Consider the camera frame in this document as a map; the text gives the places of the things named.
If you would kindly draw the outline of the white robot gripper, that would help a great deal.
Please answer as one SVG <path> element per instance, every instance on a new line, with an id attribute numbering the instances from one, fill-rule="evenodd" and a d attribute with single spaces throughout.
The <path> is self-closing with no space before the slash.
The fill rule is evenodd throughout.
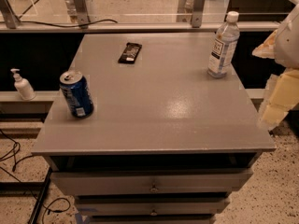
<path id="1" fill-rule="evenodd" d="M 271 75 L 267 80 L 259 107 L 257 125 L 271 131 L 299 104 L 299 5 L 252 55 L 274 59 L 287 68 L 279 76 Z"/>

